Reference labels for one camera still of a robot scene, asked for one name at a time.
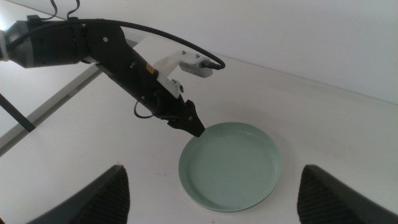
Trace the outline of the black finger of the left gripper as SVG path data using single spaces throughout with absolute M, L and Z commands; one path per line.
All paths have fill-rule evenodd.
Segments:
M 175 129 L 186 129 L 186 124 L 180 119 L 173 119 L 167 122 L 167 124 Z
M 197 115 L 195 104 L 190 100 L 185 102 L 183 130 L 195 137 L 200 137 L 205 131 L 205 127 Z

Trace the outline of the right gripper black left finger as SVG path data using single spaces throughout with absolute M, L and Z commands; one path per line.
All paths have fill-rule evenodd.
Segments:
M 126 224 L 129 209 L 126 169 L 122 165 L 114 165 L 75 195 L 30 222 Z

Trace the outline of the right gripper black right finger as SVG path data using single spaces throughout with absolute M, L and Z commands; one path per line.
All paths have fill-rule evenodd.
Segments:
M 301 223 L 397 223 L 397 214 L 316 165 L 303 168 L 297 213 Z

